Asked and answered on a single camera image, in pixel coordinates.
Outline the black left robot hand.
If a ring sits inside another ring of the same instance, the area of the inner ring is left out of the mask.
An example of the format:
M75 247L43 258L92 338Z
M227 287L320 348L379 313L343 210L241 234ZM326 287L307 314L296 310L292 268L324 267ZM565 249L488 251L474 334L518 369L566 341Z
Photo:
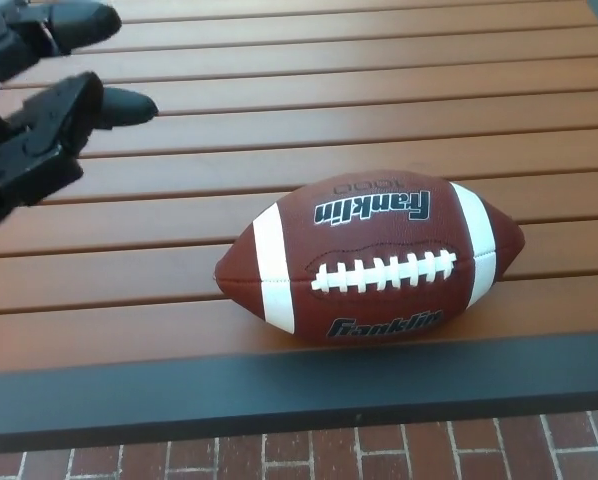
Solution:
M47 58L103 42L122 27L116 9L98 1L0 4L0 84ZM0 116L0 223L34 206L83 170L81 151L95 130L145 124L158 114L147 95L106 87L86 71L37 92L20 110Z

